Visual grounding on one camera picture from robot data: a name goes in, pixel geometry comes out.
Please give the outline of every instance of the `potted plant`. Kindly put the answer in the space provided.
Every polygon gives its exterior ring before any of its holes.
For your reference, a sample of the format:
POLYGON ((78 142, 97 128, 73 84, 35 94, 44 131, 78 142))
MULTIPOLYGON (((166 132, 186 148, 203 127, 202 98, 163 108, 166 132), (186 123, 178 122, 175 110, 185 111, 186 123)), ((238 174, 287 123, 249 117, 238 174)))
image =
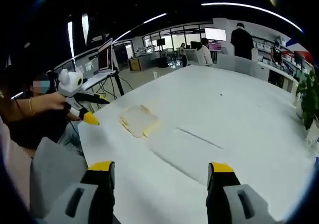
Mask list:
POLYGON ((306 130, 319 117, 319 81, 313 70, 297 87, 296 95, 301 94, 302 118, 306 130))

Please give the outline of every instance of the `hand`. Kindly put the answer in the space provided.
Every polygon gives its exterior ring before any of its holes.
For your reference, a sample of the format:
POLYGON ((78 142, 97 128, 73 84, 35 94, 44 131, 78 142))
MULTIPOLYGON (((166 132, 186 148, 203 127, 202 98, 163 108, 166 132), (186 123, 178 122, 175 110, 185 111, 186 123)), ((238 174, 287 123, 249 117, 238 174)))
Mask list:
POLYGON ((71 112, 69 112, 67 114, 67 117, 69 118, 69 120, 71 121, 80 121, 81 119, 78 116, 75 116, 74 114, 72 114, 71 112))

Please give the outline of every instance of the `person in white shirt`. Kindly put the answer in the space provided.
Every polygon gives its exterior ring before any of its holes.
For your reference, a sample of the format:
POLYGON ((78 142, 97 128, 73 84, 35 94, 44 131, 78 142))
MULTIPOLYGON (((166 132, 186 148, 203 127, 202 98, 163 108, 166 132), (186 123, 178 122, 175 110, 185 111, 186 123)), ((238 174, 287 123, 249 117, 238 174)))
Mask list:
POLYGON ((202 38, 201 45, 202 45, 201 48, 199 48, 199 50, 197 51, 199 63, 202 66, 211 66, 213 64, 213 60, 211 58, 211 54, 208 49, 209 47, 208 39, 202 38))
POLYGON ((187 57, 185 55, 185 43, 184 42, 180 45, 179 56, 181 57, 181 62, 182 62, 183 67, 186 67, 187 57))

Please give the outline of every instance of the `floor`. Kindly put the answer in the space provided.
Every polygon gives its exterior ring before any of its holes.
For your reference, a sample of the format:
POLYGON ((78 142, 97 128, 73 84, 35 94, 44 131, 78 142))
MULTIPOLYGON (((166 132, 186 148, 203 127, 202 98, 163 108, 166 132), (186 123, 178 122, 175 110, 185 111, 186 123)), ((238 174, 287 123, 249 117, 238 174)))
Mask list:
MULTIPOLYGON (((126 94, 132 91, 130 85, 132 86, 132 88, 136 89, 147 82, 150 82, 158 77, 164 76, 180 68, 182 68, 180 61, 174 61, 174 63, 169 63, 168 67, 166 68, 154 67, 154 68, 147 69, 145 71, 130 71, 129 69, 124 69, 119 73, 119 77, 121 78, 120 79, 121 84, 122 84, 124 93, 126 94)), ((117 98, 121 96, 114 78, 112 78, 112 80, 107 79, 106 82, 103 84, 103 89, 109 92, 106 95, 106 99, 110 102, 115 99, 113 94, 115 94, 117 98)), ((101 85, 99 84, 93 87, 93 91, 97 93, 103 93, 101 92, 102 89, 101 89, 101 85)), ((93 109, 95 111, 101 107, 103 106, 93 105, 93 109)))

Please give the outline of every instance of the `white wall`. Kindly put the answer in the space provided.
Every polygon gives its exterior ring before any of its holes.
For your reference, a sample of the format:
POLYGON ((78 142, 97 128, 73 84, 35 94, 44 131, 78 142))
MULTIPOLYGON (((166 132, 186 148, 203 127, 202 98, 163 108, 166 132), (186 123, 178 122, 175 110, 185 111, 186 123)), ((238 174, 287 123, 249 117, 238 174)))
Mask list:
POLYGON ((237 20, 228 20, 228 21, 232 30, 236 29, 237 23, 241 22, 245 25, 246 31, 251 32, 253 36, 258 36, 260 38, 264 38, 271 41, 274 41, 277 36, 282 36, 285 38, 286 42, 290 40, 290 37, 282 34, 281 32, 278 32, 274 29, 271 29, 262 25, 258 25, 258 24, 254 24, 254 23, 246 22, 246 21, 237 21, 237 20))

